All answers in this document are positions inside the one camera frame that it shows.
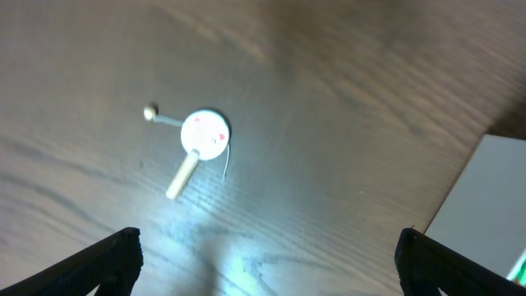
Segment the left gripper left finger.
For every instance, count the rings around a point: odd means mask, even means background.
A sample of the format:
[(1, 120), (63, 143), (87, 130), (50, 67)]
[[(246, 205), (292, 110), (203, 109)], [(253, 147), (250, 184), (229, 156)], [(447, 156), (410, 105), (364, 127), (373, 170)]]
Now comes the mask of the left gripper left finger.
[(129, 296), (143, 266), (140, 230), (127, 227), (1, 290), (1, 296)]

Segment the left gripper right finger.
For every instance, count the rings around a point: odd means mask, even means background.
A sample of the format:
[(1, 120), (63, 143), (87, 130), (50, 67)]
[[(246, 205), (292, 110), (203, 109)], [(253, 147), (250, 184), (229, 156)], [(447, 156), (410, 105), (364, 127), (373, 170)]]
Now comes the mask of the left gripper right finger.
[(404, 296), (525, 296), (525, 288), (421, 234), (403, 229), (394, 263)]

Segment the wooden rattle drum toy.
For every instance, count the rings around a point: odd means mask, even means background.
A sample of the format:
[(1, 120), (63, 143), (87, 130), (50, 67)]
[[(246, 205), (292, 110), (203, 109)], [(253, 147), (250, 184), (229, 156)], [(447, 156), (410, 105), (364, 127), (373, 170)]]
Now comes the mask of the wooden rattle drum toy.
[(184, 120), (177, 120), (159, 113), (154, 104), (143, 109), (144, 119), (180, 128), (182, 148), (187, 156), (180, 164), (165, 192), (170, 200), (177, 199), (201, 161), (214, 160), (226, 153), (223, 178), (226, 178), (231, 159), (231, 127), (227, 118), (213, 109), (198, 109)]

